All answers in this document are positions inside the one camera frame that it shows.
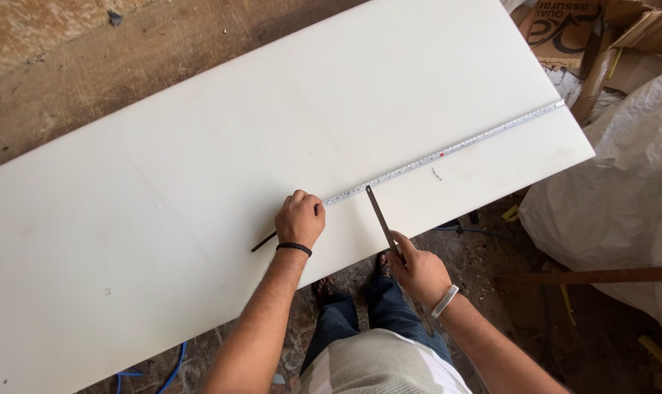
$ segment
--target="person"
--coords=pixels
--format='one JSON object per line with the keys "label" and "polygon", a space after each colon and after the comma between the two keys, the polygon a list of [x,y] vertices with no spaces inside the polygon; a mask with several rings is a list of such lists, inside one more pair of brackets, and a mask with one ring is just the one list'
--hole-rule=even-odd
{"label": "person", "polygon": [[[318,197],[297,190],[275,217],[272,263],[214,359],[203,393],[263,393],[283,347],[292,295],[325,227]],[[440,335],[430,336],[402,298],[399,284],[433,310],[452,282],[443,262],[396,231],[401,256],[380,254],[364,286],[370,331],[360,333],[352,298],[332,277],[315,283],[322,305],[300,378],[299,393],[469,393]],[[527,354],[494,328],[461,294],[438,315],[490,393],[566,393]]]}

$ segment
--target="white wristband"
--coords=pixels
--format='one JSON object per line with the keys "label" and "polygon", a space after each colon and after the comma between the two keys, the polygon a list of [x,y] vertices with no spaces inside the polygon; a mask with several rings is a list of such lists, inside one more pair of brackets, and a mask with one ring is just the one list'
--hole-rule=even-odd
{"label": "white wristband", "polygon": [[430,316],[432,318],[438,318],[438,316],[443,313],[443,310],[445,309],[446,306],[450,303],[450,301],[453,300],[455,297],[455,294],[458,294],[458,291],[460,290],[459,287],[452,285],[450,286],[450,289],[448,290],[447,293],[445,293],[445,296],[443,297],[442,300],[438,303],[438,305],[433,309],[431,312]]}

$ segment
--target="hand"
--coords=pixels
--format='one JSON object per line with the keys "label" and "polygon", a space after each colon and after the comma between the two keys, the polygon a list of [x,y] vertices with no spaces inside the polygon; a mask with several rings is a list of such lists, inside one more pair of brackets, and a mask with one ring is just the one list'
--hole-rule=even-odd
{"label": "hand", "polygon": [[326,210],[323,201],[304,190],[297,190],[288,196],[275,216],[275,228],[280,243],[298,243],[311,249],[324,227]]}
{"label": "hand", "polygon": [[433,310],[453,284],[448,270],[438,256],[417,250],[404,234],[392,231],[392,237],[399,244],[406,260],[404,267],[399,256],[393,252],[387,253],[387,261],[394,270],[396,279],[413,298]]}

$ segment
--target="blue jeans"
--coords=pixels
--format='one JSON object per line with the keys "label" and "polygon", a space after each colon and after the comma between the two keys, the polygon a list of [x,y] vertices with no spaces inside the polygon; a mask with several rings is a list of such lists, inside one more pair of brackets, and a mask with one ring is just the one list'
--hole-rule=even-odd
{"label": "blue jeans", "polygon": [[[433,349],[443,360],[452,364],[450,352],[443,338],[434,332],[429,336],[423,329],[421,319],[404,301],[402,290],[393,278],[384,275],[374,278],[364,288],[367,299],[370,328],[384,328],[407,339]],[[300,375],[333,341],[360,334],[357,324],[355,304],[350,294],[335,293],[326,305],[321,307],[321,313],[316,321],[316,330],[311,338],[306,357],[301,363]]]}

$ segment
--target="forearm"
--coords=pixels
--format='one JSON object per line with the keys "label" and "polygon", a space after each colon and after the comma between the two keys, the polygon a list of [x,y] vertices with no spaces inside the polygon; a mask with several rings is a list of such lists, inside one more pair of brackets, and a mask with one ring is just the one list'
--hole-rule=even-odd
{"label": "forearm", "polygon": [[291,299],[308,256],[280,249],[214,359],[204,393],[267,392],[283,347]]}
{"label": "forearm", "polygon": [[490,393],[566,393],[527,354],[458,294],[439,317],[475,365]]}

